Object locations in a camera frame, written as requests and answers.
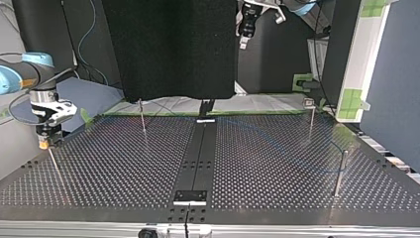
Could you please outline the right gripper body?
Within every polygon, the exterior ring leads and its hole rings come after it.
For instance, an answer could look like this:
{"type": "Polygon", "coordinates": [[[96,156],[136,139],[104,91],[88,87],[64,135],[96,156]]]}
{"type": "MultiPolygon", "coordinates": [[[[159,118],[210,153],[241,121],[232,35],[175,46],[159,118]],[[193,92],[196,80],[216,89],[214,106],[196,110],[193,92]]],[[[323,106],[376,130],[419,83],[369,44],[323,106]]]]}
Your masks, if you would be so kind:
{"type": "Polygon", "coordinates": [[[51,127],[48,125],[37,125],[36,133],[40,141],[48,141],[49,147],[58,147],[63,142],[62,129],[60,125],[51,127]]]}

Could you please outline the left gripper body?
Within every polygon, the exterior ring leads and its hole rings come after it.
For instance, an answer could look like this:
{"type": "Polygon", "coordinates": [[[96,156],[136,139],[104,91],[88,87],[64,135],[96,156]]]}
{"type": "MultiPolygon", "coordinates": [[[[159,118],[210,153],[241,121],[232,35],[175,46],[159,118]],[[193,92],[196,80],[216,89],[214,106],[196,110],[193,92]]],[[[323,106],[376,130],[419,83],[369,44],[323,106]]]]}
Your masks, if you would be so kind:
{"type": "Polygon", "coordinates": [[[241,9],[242,21],[238,33],[242,37],[252,38],[256,31],[256,21],[261,15],[262,7],[245,2],[241,9]]]}

